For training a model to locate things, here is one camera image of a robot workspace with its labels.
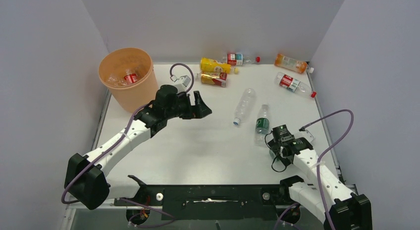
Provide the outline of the red-cap red-label clear bottle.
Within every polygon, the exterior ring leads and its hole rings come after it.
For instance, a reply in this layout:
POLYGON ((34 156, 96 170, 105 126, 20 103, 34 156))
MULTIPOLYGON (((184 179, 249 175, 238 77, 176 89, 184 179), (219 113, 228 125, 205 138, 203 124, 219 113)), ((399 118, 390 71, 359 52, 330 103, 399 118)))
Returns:
POLYGON ((127 85, 134 84, 139 81, 139 75, 136 71, 128 69, 125 72, 126 75, 123 78, 127 85))

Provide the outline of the green-label clear bottle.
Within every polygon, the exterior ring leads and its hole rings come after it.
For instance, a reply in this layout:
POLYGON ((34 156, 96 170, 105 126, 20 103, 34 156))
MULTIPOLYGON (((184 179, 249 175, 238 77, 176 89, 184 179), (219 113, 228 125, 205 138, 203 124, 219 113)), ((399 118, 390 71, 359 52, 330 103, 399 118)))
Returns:
POLYGON ((269 149, 270 156, 275 160, 276 158, 281 157, 282 147, 273 146, 269 149))

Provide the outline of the blue-label clear water bottle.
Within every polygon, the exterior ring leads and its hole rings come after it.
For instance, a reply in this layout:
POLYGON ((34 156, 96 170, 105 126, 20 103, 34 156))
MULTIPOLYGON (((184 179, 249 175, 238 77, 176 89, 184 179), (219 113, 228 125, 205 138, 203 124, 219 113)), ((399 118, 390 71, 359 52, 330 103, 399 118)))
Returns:
POLYGON ((116 86, 116 87, 123 87, 123 86, 127 85, 126 81, 123 78, 121 78, 121 77, 119 77, 115 74, 111 74, 107 78, 106 83, 110 86, 116 86))

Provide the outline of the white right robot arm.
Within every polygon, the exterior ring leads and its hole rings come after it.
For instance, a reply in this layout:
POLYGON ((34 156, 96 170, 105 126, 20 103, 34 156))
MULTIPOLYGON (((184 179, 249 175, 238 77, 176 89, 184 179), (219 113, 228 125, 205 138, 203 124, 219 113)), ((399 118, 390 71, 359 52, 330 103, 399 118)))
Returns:
POLYGON ((285 167, 300 169, 310 184, 298 175, 280 181, 279 199, 286 204, 293 201, 312 213, 326 230, 371 230, 371 202, 358 195, 337 178, 318 159, 312 144, 304 137, 296 138, 287 126, 274 127, 273 139, 267 145, 274 161, 285 167))

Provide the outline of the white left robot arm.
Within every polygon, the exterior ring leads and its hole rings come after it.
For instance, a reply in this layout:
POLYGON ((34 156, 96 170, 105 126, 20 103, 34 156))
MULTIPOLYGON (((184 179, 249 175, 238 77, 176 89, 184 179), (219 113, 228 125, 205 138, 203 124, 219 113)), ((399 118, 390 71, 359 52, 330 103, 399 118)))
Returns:
POLYGON ((107 176, 115 165, 143 142, 153 138, 166 127, 172 118, 201 119, 212 113, 204 103, 200 92, 190 95, 178 91, 172 85, 163 85, 156 98, 136 110, 128 124, 112 139, 85 154, 74 154, 68 161, 64 192, 70 193, 74 203, 81 202, 94 210, 108 199, 133 198, 140 190, 141 182, 129 175, 121 182, 110 183, 107 176))

